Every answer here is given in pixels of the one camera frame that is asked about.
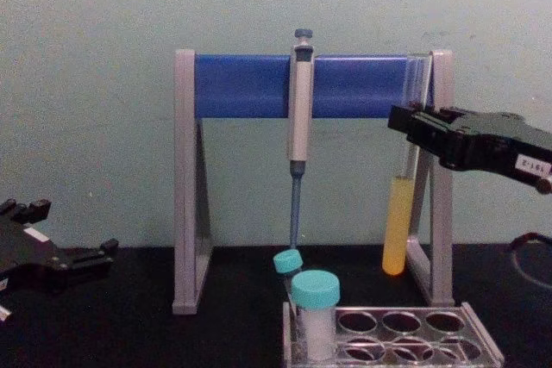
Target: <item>light green wall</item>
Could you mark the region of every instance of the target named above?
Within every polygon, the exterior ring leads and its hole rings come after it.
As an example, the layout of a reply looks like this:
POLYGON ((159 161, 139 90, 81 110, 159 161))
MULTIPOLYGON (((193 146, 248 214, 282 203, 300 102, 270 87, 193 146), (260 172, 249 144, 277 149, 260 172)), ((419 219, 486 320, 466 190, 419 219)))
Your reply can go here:
MULTIPOLYGON (((0 0, 0 198, 53 201, 62 246, 173 242, 173 51, 455 52, 456 103, 552 130, 552 0, 0 0)), ((205 123, 220 245, 286 243, 285 121, 205 123)), ((314 123, 304 243, 380 243, 402 137, 382 120, 314 123)), ((549 199, 455 174, 455 240, 549 233, 549 199)))

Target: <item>blue pipette holder bar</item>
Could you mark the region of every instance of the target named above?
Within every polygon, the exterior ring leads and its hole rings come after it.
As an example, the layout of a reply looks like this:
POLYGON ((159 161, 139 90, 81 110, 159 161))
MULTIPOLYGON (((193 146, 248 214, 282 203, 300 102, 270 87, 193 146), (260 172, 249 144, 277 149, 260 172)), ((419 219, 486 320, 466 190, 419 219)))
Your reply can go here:
MULTIPOLYGON (((406 55, 317 56, 313 117, 387 118, 403 98, 406 60, 406 55)), ((197 312, 211 253, 201 119, 286 118, 289 65, 289 55, 176 52, 174 314, 197 312)))

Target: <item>small vial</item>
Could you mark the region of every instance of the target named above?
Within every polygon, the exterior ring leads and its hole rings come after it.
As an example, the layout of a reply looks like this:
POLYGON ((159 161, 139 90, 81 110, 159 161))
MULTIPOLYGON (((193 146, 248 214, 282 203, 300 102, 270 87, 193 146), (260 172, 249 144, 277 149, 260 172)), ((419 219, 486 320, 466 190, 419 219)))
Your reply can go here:
POLYGON ((311 362, 336 355, 336 304, 339 279, 328 271, 302 271, 292 279, 292 299, 297 305, 298 340, 311 362))
POLYGON ((295 304, 292 300, 292 278, 301 271, 301 266, 303 265, 301 253, 299 253, 297 249, 284 250, 275 255, 273 261, 276 272, 282 278, 285 292, 287 292, 287 297, 292 306, 293 313, 295 314, 295 304))

